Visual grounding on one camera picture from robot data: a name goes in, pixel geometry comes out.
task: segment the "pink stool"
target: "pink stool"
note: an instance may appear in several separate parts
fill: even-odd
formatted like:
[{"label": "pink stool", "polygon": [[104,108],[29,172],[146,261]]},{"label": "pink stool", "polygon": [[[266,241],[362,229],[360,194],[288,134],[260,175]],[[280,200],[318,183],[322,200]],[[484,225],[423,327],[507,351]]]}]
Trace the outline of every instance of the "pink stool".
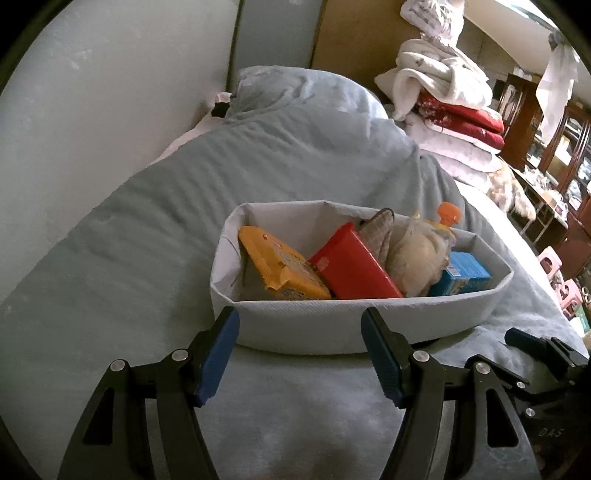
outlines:
[{"label": "pink stool", "polygon": [[575,311],[583,304],[583,296],[575,281],[571,278],[556,289],[560,308],[565,317],[571,319]]},{"label": "pink stool", "polygon": [[544,248],[544,251],[538,256],[538,262],[542,265],[548,280],[552,280],[556,272],[562,267],[562,260],[552,247]]}]

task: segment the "white basket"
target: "white basket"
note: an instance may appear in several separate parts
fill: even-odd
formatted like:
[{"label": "white basket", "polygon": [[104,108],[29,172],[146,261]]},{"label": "white basket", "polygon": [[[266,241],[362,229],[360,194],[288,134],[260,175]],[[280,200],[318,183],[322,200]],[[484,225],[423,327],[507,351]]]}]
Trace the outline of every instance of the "white basket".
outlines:
[{"label": "white basket", "polygon": [[[252,265],[238,242],[242,225],[255,225],[275,235],[306,258],[315,254],[336,229],[349,221],[369,219],[375,209],[324,200],[244,203],[227,218],[213,260],[210,289],[217,316],[226,306],[240,314],[238,343],[252,348],[297,355],[365,352],[361,314],[377,307],[391,330],[410,343],[452,335],[482,323],[502,298],[513,270],[477,235],[453,229],[454,249],[471,252],[492,276],[489,289],[447,297],[376,300],[243,301]],[[408,218],[395,215],[395,242]]]}]

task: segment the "yellow snack package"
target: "yellow snack package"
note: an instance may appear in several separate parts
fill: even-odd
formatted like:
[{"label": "yellow snack package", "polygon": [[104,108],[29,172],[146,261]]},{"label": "yellow snack package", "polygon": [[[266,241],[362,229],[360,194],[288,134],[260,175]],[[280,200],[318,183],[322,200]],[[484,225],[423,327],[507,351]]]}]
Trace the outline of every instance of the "yellow snack package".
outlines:
[{"label": "yellow snack package", "polygon": [[330,291],[302,255],[256,226],[245,225],[238,239],[279,300],[330,300]]}]

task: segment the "blue gripper pad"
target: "blue gripper pad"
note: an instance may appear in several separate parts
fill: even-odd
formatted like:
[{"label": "blue gripper pad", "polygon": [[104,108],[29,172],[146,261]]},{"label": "blue gripper pad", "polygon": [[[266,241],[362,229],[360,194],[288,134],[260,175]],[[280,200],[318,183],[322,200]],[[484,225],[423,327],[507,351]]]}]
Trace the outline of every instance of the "blue gripper pad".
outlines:
[{"label": "blue gripper pad", "polygon": [[203,407],[216,394],[239,331],[240,317],[238,311],[232,309],[201,365],[201,379],[195,391],[198,407]]},{"label": "blue gripper pad", "polygon": [[374,370],[378,374],[384,395],[392,400],[394,405],[399,406],[404,396],[400,364],[390,353],[388,344],[369,309],[365,310],[361,316],[361,336],[368,349]]}]

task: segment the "gray blanket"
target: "gray blanket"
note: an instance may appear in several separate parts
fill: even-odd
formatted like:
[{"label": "gray blanket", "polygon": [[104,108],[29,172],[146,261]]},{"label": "gray blanket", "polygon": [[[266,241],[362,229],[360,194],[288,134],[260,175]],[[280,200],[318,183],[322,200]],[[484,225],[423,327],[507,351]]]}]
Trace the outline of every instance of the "gray blanket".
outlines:
[{"label": "gray blanket", "polygon": [[[464,210],[460,228],[512,266],[512,288],[493,316],[430,348],[442,362],[463,365],[482,353],[518,373],[543,374],[504,345],[512,326],[584,351],[451,177],[431,157],[419,158],[392,121],[284,106],[202,135],[135,175],[0,306],[0,414],[33,467],[44,478],[57,475],[111,360],[160,360],[211,324],[213,253],[236,205],[312,199],[426,216],[453,202]],[[149,413],[153,423],[153,405]],[[379,477],[401,413],[365,355],[291,357],[237,346],[198,417],[221,478],[320,480]]]}]

